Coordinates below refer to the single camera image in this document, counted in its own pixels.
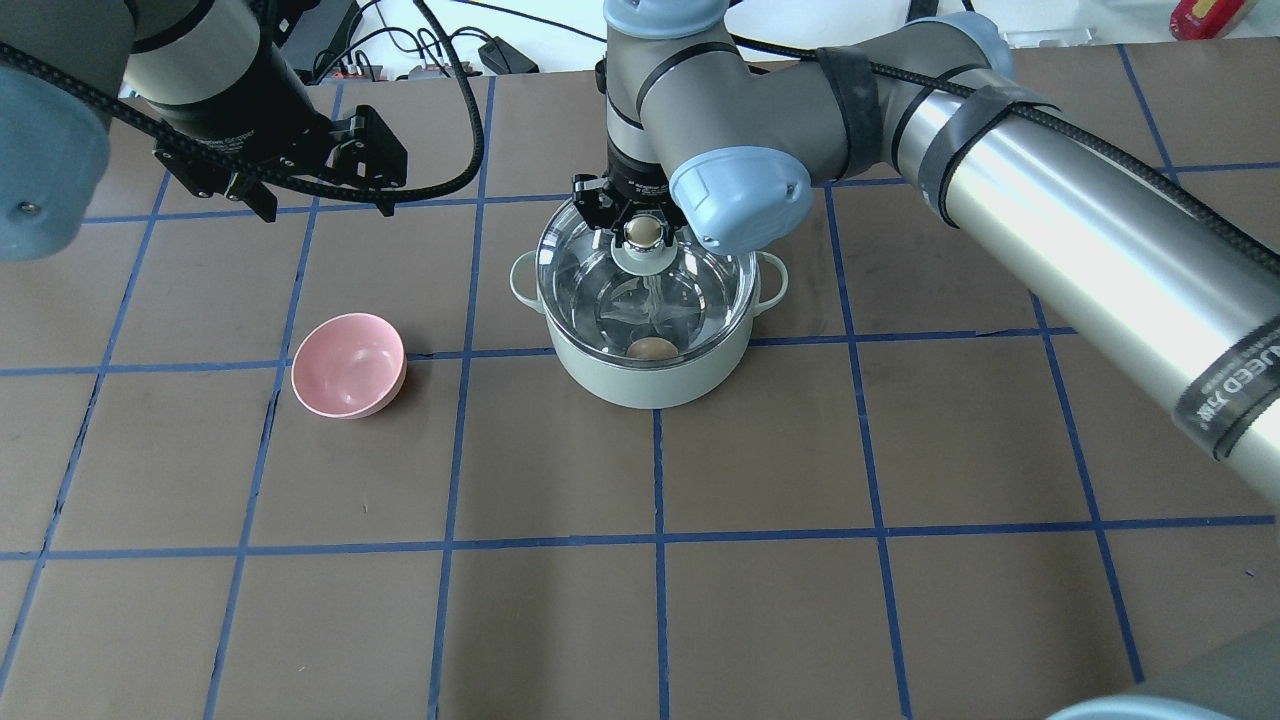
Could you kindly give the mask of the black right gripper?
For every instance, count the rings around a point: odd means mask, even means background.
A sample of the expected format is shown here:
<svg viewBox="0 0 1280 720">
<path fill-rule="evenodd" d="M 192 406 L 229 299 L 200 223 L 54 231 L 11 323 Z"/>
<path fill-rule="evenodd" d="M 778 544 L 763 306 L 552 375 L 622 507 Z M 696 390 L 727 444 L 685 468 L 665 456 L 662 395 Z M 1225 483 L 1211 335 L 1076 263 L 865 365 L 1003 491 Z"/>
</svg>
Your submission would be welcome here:
<svg viewBox="0 0 1280 720">
<path fill-rule="evenodd" d="M 572 177 L 572 205 L 590 229 L 614 234 L 636 217 L 654 217 L 663 225 L 660 237 L 667 247 L 677 245 L 689 227 L 660 165 L 632 158 L 612 140 L 607 142 L 604 174 Z"/>
</svg>

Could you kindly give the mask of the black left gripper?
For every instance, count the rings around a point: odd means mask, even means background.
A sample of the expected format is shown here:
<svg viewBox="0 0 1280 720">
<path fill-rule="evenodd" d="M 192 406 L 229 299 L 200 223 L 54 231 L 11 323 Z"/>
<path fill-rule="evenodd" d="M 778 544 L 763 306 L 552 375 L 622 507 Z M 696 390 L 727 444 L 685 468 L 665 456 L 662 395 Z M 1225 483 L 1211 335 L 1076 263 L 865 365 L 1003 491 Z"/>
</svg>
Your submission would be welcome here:
<svg viewBox="0 0 1280 720">
<path fill-rule="evenodd" d="M 330 126 L 269 41 L 260 40 L 253 53 L 246 46 L 179 41 L 152 50 L 152 109 L 195 142 L 273 173 L 323 178 L 330 152 L 333 184 L 404 186 L 407 150 L 374 108 L 357 105 Z M 154 149 L 154 156 L 195 197 L 223 196 L 266 223 L 276 220 L 278 199 L 261 179 L 175 149 Z"/>
</svg>

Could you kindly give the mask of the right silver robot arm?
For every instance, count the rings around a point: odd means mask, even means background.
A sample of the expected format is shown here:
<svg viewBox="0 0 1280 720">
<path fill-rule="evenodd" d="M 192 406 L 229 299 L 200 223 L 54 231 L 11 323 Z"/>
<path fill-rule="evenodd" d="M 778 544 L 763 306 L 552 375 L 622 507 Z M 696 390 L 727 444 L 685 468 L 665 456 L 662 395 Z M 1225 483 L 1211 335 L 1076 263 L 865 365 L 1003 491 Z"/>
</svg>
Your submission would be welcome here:
<svg viewBox="0 0 1280 720">
<path fill-rule="evenodd" d="M 620 155 L 662 174 L 707 249 L 762 255 L 812 205 L 824 161 L 883 160 L 931 210 L 1053 305 L 1199 450 L 1277 501 L 1277 255 L 1156 169 L 1009 78 L 995 24 L 965 12 L 800 53 L 829 100 L 797 146 L 750 97 L 726 1 L 608 1 L 600 87 Z"/>
</svg>

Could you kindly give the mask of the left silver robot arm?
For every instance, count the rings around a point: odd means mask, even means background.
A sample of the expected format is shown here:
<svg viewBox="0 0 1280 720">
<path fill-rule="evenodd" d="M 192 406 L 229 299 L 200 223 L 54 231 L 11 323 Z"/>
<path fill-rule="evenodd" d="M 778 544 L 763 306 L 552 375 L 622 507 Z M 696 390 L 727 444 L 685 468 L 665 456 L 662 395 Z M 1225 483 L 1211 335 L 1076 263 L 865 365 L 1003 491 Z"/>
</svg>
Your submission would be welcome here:
<svg viewBox="0 0 1280 720">
<path fill-rule="evenodd" d="M 329 120 L 282 44 L 311 1 L 5 1 L 3 260 L 78 234 L 110 156 L 110 115 L 81 97 L 132 88 L 172 132 L 274 176 L 397 190 L 407 152 L 360 106 Z"/>
</svg>

